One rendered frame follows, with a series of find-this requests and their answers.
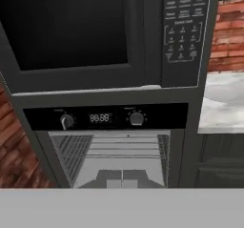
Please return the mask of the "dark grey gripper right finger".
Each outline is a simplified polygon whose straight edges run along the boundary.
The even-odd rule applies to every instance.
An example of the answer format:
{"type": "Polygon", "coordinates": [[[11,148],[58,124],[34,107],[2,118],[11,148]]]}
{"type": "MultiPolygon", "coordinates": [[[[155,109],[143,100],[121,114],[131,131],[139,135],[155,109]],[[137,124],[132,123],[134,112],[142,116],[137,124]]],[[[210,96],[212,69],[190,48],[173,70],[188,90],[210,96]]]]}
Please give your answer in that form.
{"type": "Polygon", "coordinates": [[[145,170],[124,170],[122,187],[129,189],[163,188],[164,185],[149,179],[145,170]]]}

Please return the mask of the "metal oven rack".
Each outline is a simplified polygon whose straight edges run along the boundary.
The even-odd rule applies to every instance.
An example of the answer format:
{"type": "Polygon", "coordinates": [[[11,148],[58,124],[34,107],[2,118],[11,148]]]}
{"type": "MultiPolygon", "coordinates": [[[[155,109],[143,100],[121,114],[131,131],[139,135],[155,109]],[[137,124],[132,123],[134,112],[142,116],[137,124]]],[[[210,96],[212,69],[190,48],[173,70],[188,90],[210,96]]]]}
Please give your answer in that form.
{"type": "Polygon", "coordinates": [[[91,142],[88,155],[159,157],[157,135],[116,135],[91,142]]]}

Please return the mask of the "dark grey cupboard front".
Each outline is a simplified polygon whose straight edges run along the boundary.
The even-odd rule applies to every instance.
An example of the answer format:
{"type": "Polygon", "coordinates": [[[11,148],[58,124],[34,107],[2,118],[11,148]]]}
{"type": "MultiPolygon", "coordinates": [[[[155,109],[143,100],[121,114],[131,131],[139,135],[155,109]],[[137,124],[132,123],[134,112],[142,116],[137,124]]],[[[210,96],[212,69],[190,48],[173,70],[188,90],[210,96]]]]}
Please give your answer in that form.
{"type": "Polygon", "coordinates": [[[205,134],[195,174],[196,188],[244,188],[244,134],[205,134]]]}

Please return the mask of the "silver oven knob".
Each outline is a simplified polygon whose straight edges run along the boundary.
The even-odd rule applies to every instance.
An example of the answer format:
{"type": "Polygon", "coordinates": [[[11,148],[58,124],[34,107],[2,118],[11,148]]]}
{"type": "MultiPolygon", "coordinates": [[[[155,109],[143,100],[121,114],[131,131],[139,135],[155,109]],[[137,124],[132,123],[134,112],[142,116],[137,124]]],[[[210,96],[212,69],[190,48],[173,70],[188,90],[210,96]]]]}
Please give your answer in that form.
{"type": "Polygon", "coordinates": [[[130,124],[133,126],[142,126],[145,116],[141,112],[132,112],[129,116],[130,124]]]}
{"type": "Polygon", "coordinates": [[[72,128],[74,126],[75,118],[71,114],[63,114],[60,117],[60,122],[61,122],[62,128],[64,130],[68,130],[69,128],[72,128]]]}

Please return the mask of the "black microwave oven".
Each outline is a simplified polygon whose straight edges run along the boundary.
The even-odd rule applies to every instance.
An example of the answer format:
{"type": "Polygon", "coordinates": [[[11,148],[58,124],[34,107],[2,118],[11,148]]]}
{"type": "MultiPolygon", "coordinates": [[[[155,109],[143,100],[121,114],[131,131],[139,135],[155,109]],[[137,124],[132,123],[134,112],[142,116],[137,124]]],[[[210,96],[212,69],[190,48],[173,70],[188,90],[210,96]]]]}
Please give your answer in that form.
{"type": "Polygon", "coordinates": [[[144,0],[146,59],[160,68],[162,88],[199,81],[212,0],[144,0]]]}

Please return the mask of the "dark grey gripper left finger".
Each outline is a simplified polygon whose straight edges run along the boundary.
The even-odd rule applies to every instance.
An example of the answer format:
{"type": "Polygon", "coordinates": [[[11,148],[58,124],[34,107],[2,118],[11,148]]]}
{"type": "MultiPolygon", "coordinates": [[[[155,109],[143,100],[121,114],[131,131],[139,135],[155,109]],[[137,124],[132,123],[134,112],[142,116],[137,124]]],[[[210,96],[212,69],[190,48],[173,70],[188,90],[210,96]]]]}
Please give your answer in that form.
{"type": "Polygon", "coordinates": [[[81,188],[117,188],[121,186],[120,170],[99,170],[95,179],[81,185],[81,188]]]}

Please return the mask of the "black microwave door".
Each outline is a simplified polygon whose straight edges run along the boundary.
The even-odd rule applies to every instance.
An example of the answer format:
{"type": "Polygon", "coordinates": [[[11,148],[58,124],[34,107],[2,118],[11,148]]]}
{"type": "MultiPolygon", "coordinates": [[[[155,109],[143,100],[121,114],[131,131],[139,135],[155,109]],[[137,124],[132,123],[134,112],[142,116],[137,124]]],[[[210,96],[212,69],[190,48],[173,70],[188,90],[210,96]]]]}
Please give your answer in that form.
{"type": "Polygon", "coordinates": [[[0,0],[0,73],[10,93],[157,85],[144,0],[0,0]]]}

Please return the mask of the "dark grey built-in oven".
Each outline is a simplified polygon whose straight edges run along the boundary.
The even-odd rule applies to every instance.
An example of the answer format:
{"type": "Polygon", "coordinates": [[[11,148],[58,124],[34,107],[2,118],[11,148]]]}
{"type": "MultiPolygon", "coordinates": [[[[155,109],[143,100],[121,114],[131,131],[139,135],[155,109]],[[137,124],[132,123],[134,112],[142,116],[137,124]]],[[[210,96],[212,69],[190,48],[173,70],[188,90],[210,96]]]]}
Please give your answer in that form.
{"type": "Polygon", "coordinates": [[[65,183],[64,175],[53,155],[48,131],[36,132],[26,117],[26,109],[67,108],[82,106],[118,106],[158,104],[163,121],[172,124],[173,153],[170,162],[170,185],[192,187],[195,155],[203,93],[197,88],[161,89],[156,86],[123,89],[59,91],[39,93],[13,93],[10,101],[27,133],[32,149],[41,166],[57,186],[65,183]]]}

